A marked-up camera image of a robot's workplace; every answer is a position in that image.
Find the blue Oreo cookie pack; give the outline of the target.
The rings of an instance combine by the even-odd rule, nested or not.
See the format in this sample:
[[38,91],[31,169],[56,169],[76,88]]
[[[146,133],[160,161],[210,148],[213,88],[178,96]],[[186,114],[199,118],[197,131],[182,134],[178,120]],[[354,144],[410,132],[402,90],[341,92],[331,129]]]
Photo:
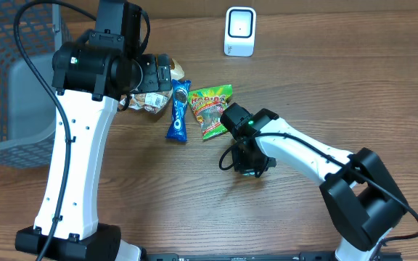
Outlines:
[[191,87],[190,80],[172,80],[173,101],[172,101],[172,123],[166,134],[167,139],[179,142],[187,142],[187,129],[185,115],[188,106],[188,95]]

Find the green Haribo gummy bag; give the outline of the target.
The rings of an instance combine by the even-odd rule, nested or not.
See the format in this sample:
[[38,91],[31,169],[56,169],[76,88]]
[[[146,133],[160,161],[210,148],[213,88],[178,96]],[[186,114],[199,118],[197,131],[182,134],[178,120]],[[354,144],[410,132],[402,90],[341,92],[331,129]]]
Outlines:
[[189,92],[189,106],[200,124],[203,140],[227,132],[227,129],[221,124],[221,116],[229,106],[228,102],[232,94],[231,84],[201,88]]

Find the beige clear cookie bag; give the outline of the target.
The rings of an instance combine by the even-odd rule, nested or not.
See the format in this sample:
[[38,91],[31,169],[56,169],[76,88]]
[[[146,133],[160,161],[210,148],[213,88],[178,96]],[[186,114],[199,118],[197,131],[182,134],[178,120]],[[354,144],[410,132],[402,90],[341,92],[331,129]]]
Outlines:
[[[182,66],[175,60],[171,60],[171,78],[181,80],[184,77]],[[173,89],[170,91],[153,92],[146,94],[132,94],[128,108],[134,110],[145,110],[152,114],[159,113],[173,96]]]

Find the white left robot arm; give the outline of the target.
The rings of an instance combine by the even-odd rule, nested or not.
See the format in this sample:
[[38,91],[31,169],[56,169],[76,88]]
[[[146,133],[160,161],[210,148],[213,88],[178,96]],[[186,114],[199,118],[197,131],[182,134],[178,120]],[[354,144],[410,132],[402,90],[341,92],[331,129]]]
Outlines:
[[95,27],[54,53],[51,83],[57,126],[44,199],[15,248],[39,259],[140,261],[144,250],[101,223],[97,192],[107,134],[133,94],[169,91],[171,59],[147,54],[148,14],[129,1],[101,0]]

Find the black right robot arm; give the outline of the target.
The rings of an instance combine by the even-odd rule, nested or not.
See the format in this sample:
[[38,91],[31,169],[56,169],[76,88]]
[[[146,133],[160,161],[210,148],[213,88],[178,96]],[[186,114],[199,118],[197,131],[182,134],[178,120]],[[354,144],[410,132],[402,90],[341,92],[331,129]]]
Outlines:
[[237,172],[258,178],[283,162],[319,187],[342,236],[334,260],[378,259],[384,239],[406,214],[407,201],[375,152],[327,146],[268,109],[253,115],[233,103],[220,121],[235,140],[227,152]]

